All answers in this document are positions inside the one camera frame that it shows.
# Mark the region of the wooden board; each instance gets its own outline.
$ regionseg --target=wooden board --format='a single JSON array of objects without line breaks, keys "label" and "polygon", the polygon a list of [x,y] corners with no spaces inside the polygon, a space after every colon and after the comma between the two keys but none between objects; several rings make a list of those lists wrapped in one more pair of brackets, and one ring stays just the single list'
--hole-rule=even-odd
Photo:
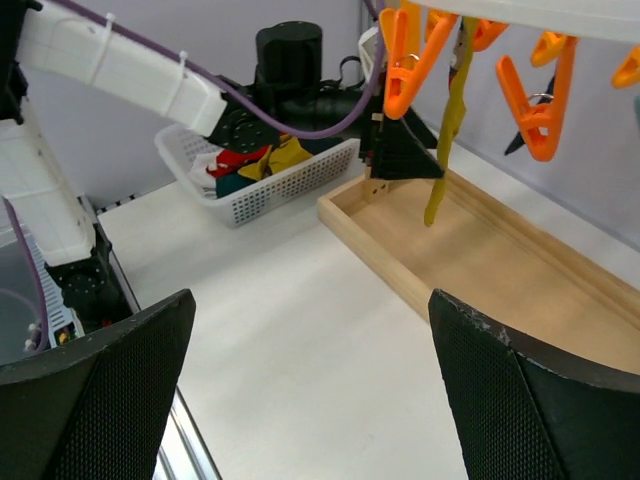
[{"label": "wooden board", "polygon": [[321,198],[320,218],[422,317],[441,288],[547,343],[640,374],[635,288],[453,172],[431,228],[431,182],[393,183],[373,202],[364,183]]}]

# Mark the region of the white plastic basket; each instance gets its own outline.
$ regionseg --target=white plastic basket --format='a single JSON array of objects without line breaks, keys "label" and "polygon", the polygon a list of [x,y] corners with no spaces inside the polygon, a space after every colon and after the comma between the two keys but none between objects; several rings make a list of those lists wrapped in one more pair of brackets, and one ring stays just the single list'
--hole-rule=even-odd
[{"label": "white plastic basket", "polygon": [[218,147],[180,125],[158,132],[155,144],[178,182],[199,203],[210,207],[216,218],[232,228],[339,177],[358,158],[360,149],[359,140],[347,140],[295,167],[218,199],[215,191],[202,188],[189,178],[196,155],[214,152]]}]

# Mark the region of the white wall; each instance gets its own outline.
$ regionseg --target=white wall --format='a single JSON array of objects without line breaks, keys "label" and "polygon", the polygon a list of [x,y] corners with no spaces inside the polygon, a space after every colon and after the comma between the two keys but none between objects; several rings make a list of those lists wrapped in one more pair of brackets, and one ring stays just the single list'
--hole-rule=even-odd
[{"label": "white wall", "polygon": [[[529,93],[543,92],[554,64],[534,69],[529,55],[539,30],[512,26],[485,52],[474,56],[467,82],[467,116],[459,141],[635,248],[640,248],[640,133],[633,99],[640,85],[615,90],[610,78],[631,45],[583,39],[562,140],[551,163],[533,160],[526,147],[503,156],[516,125],[495,74],[495,63],[511,55]],[[439,125],[448,93],[451,42],[443,51],[416,102]]]},{"label": "white wall", "polygon": [[[286,20],[324,30],[325,77],[357,53],[360,0],[80,0],[214,73],[253,81],[255,34]],[[172,180],[153,136],[167,122],[124,101],[51,74],[27,71],[45,136],[78,193],[102,206]]]}]

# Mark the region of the yellow cloth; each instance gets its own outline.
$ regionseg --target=yellow cloth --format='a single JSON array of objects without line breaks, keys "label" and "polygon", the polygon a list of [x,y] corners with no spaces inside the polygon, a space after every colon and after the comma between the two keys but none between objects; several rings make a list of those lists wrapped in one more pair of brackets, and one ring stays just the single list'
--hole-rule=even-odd
[{"label": "yellow cloth", "polygon": [[278,148],[270,147],[260,160],[242,167],[238,170],[238,173],[243,177],[259,181],[269,175],[275,175],[287,168],[298,165],[312,156],[302,148],[296,137],[282,135]]},{"label": "yellow cloth", "polygon": [[464,22],[467,35],[466,48],[458,73],[451,82],[449,101],[444,109],[440,137],[438,138],[438,163],[440,163],[444,169],[445,176],[436,180],[433,190],[431,190],[429,203],[424,211],[424,224],[427,227],[433,225],[436,219],[436,213],[438,213],[438,207],[444,198],[447,188],[447,169],[449,167],[451,145],[456,135],[458,135],[458,131],[467,112],[464,105],[464,85],[467,81],[471,59],[473,58],[473,38],[475,37],[476,28],[478,27],[478,19],[464,17],[462,21]]}]

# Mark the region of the red cloth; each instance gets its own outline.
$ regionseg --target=red cloth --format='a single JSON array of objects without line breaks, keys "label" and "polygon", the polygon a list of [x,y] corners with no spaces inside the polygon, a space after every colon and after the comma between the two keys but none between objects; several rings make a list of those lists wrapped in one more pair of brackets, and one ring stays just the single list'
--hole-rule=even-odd
[{"label": "red cloth", "polygon": [[230,150],[223,150],[216,157],[218,168],[216,170],[210,170],[207,168],[207,173],[212,175],[214,178],[220,178],[223,175],[236,172],[248,163],[260,160],[262,156],[267,153],[268,148],[269,147],[263,147],[253,153],[235,153]]}]

